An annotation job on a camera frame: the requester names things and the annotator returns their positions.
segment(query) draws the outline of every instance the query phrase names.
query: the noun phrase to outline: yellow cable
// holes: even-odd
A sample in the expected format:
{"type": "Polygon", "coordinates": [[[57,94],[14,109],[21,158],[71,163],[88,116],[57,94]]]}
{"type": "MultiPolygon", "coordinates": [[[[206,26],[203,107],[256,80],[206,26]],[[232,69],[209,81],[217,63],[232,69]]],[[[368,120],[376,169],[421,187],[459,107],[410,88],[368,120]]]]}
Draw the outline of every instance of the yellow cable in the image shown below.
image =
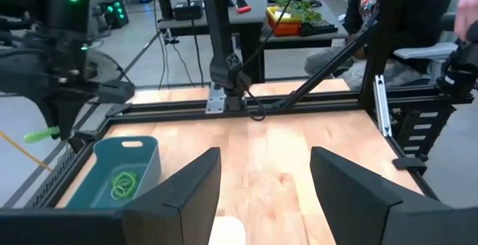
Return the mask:
{"type": "Polygon", "coordinates": [[[22,154],[26,155],[28,158],[31,160],[35,161],[38,165],[40,165],[42,168],[48,171],[52,171],[52,169],[47,166],[45,163],[42,161],[38,160],[38,158],[34,157],[33,155],[30,155],[27,151],[25,151],[20,145],[16,144],[15,141],[10,139],[3,131],[0,131],[0,135],[11,145],[13,145],[15,148],[17,148],[22,154]]]}

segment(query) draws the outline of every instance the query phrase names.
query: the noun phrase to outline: red object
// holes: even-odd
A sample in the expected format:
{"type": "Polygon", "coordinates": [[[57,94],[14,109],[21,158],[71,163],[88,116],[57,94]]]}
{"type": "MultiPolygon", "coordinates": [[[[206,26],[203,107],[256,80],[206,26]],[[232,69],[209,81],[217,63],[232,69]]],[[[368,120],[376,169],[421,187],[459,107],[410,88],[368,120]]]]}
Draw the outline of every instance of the red object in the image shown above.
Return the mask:
{"type": "Polygon", "coordinates": [[[241,13],[247,13],[248,11],[251,11],[252,8],[249,5],[247,5],[246,7],[241,7],[241,8],[236,6],[236,9],[238,10],[238,13],[241,14],[241,13]]]}
{"type": "MultiPolygon", "coordinates": [[[[276,21],[269,14],[267,15],[267,22],[269,23],[270,28],[276,26],[276,21]]],[[[300,22],[280,22],[276,29],[274,29],[274,35],[276,36],[292,36],[298,35],[300,30],[300,22]]]]}

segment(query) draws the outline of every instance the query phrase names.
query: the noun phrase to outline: teal plastic bin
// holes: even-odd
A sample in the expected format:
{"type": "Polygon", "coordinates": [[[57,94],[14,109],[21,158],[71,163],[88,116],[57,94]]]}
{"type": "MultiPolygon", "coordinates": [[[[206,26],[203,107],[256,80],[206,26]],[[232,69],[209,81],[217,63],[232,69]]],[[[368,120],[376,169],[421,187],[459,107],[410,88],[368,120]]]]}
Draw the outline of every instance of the teal plastic bin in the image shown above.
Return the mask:
{"type": "Polygon", "coordinates": [[[93,150],[96,163],[67,208],[119,208],[158,185],[161,163],[155,138],[112,137],[100,140],[93,150]],[[112,181],[122,173],[133,173],[137,185],[133,193],[118,199],[112,181]]]}

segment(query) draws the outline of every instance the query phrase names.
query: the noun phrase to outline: black keyboard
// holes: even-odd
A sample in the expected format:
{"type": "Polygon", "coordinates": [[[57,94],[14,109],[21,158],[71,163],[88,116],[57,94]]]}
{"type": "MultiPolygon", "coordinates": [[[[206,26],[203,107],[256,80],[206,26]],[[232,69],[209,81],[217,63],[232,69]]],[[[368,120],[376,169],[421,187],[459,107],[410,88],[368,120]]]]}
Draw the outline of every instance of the black keyboard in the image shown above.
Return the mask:
{"type": "Polygon", "coordinates": [[[327,34],[337,32],[338,28],[327,22],[326,20],[320,20],[312,23],[304,23],[299,30],[299,36],[307,37],[318,34],[327,34]]]}

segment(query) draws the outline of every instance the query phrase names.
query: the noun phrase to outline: gray floor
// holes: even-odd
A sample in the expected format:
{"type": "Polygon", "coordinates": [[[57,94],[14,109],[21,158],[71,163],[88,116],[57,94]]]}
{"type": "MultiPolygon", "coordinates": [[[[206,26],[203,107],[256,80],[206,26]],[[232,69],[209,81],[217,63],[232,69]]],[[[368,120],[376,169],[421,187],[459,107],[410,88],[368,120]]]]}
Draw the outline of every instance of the gray floor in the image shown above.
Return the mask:
{"type": "MultiPolygon", "coordinates": [[[[326,3],[337,16],[347,7],[344,0],[326,0],[326,3]]],[[[130,64],[155,34],[155,17],[151,5],[130,7],[129,12],[130,24],[123,29],[113,31],[112,35],[99,47],[100,50],[114,57],[123,67],[130,64]]],[[[181,37],[179,40],[181,42],[177,45],[177,49],[186,62],[193,81],[199,82],[199,67],[196,62],[193,38],[181,37]]],[[[207,81],[209,80],[208,65],[212,57],[210,40],[208,36],[198,36],[198,41],[202,71],[207,81]]],[[[178,54],[172,46],[168,46],[167,51],[169,78],[164,77],[164,85],[167,79],[170,84],[187,83],[187,76],[178,54]]],[[[303,59],[313,51],[312,49],[266,51],[266,76],[273,78],[304,75],[303,59]]],[[[155,41],[128,72],[128,77],[138,86],[158,85],[162,72],[161,48],[159,42],[155,41]]],[[[23,144],[22,141],[24,134],[41,130],[46,126],[37,107],[27,99],[19,97],[0,98],[0,100],[0,129],[10,138],[21,143],[33,156],[40,160],[47,158],[49,165],[53,167],[57,159],[48,155],[57,146],[57,141],[44,140],[29,145],[23,144]]],[[[430,153],[429,169],[425,175],[438,196],[445,203],[455,207],[478,205],[477,105],[478,103],[473,103],[458,107],[458,111],[452,116],[430,153]]],[[[83,129],[94,129],[101,122],[108,108],[107,105],[98,108],[83,129]]],[[[48,173],[39,171],[37,180],[26,193],[19,195],[17,193],[20,185],[24,184],[28,177],[31,179],[31,174],[37,169],[37,165],[4,140],[0,140],[0,150],[3,151],[4,161],[0,165],[0,182],[3,184],[0,188],[0,205],[6,203],[5,206],[8,207],[21,207],[48,173]]]]}

